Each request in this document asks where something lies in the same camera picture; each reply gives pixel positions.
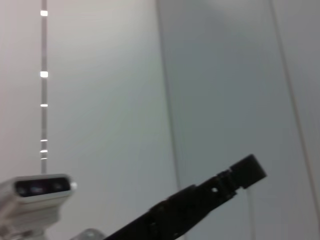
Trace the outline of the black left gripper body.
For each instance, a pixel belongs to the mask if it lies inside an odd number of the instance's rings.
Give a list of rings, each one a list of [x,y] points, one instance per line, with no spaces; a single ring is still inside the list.
[[[212,200],[212,190],[189,186],[154,205],[107,239],[175,240],[209,214]]]

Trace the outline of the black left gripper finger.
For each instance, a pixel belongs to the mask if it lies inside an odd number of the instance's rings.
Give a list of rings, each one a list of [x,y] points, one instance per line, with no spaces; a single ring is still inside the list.
[[[246,156],[197,186],[201,212],[207,215],[231,200],[239,189],[247,189],[266,177],[256,157],[253,154]]]

